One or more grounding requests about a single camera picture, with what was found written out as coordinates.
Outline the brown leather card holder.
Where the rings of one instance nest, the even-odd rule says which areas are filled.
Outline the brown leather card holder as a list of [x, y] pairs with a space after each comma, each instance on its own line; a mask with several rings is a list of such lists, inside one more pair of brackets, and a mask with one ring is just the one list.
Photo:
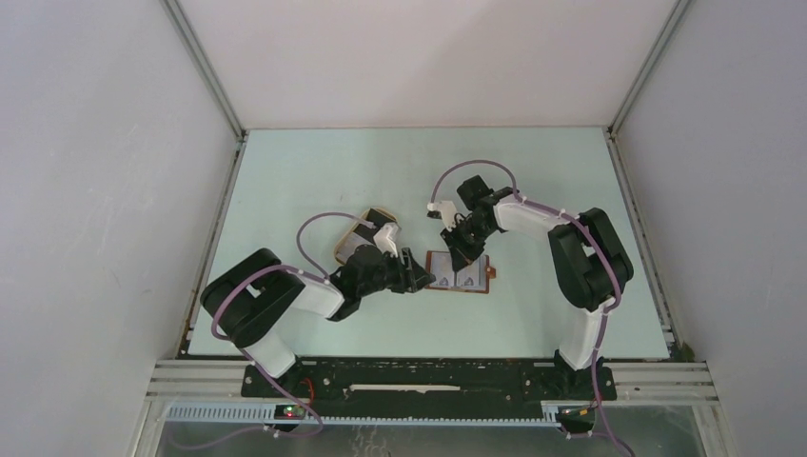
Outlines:
[[434, 277], [426, 289], [441, 291], [488, 294], [491, 281], [497, 277], [486, 254], [466, 268], [454, 271], [447, 251], [430, 250], [426, 254], [426, 270]]

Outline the beige card tray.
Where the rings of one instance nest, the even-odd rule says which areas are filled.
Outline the beige card tray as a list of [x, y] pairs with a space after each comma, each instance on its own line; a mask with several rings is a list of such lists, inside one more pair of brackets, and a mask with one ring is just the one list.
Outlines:
[[379, 229], [387, 223], [398, 223], [398, 219], [389, 211], [382, 208], [367, 209], [361, 216], [371, 222], [375, 228], [356, 223], [337, 243], [334, 248], [334, 258], [339, 265], [343, 265], [356, 248], [363, 245], [375, 245], [373, 237]]

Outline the silver VIP card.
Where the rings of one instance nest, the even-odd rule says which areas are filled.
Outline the silver VIP card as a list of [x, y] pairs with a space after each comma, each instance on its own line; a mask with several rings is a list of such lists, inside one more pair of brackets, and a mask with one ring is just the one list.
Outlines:
[[337, 243], [334, 250], [334, 257], [340, 265], [343, 265], [357, 248], [373, 245], [372, 239], [366, 239], [356, 232], [349, 232]]

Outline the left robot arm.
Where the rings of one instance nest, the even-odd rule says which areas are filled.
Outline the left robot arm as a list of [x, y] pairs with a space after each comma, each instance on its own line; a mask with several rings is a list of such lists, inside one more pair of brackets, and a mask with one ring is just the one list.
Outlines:
[[298, 356], [276, 329], [287, 311], [339, 322], [368, 295], [416, 293], [434, 281], [409, 248], [394, 255], [362, 245], [327, 277], [284, 265], [273, 251], [260, 248], [207, 285], [201, 305], [213, 319], [214, 337], [230, 342], [261, 367], [265, 385], [285, 397], [301, 383]]

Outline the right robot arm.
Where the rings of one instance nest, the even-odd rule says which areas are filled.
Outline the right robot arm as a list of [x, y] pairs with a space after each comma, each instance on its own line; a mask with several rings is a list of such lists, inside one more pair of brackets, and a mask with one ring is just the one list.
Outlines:
[[575, 310], [558, 350], [565, 365], [555, 369], [553, 383], [564, 397], [581, 396], [592, 384], [588, 368], [599, 354], [603, 323], [634, 276], [609, 216], [598, 208], [579, 214], [552, 209], [511, 187], [494, 190], [479, 175], [465, 180], [457, 192], [466, 213], [451, 201], [431, 199], [427, 205], [428, 217], [443, 222], [441, 237], [454, 271], [480, 258], [496, 232], [547, 241], [561, 293]]

